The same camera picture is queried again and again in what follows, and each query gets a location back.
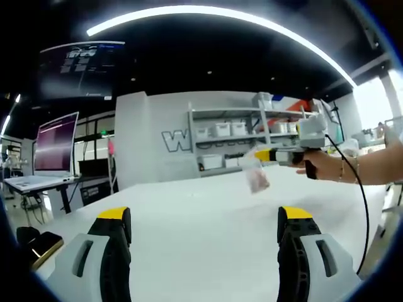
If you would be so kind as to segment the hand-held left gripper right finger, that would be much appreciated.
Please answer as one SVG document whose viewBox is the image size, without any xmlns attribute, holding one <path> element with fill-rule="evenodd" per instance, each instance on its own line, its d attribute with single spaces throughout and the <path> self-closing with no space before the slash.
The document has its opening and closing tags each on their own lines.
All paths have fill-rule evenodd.
<svg viewBox="0 0 403 302">
<path fill-rule="evenodd" d="M 278 301 L 347 301 L 360 286 L 353 258 L 312 215 L 278 208 Z"/>
</svg>

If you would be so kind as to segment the person's right hand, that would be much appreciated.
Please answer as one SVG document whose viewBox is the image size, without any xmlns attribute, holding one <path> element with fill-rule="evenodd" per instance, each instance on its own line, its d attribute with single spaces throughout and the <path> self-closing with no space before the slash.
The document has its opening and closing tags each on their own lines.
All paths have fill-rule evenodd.
<svg viewBox="0 0 403 302">
<path fill-rule="evenodd" d="M 304 162 L 310 162 L 316 168 L 316 179 L 324 181 L 340 181 L 344 174 L 344 161 L 332 157 L 320 150 L 309 150 L 304 153 Z"/>
</svg>

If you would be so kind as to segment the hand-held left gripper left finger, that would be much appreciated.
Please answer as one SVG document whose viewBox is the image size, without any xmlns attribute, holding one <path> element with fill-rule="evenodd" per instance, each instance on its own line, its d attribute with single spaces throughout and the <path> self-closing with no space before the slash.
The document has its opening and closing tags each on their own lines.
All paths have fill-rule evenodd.
<svg viewBox="0 0 403 302">
<path fill-rule="evenodd" d="M 130 208 L 100 213 L 55 257 L 45 284 L 61 301 L 130 301 Z"/>
</svg>

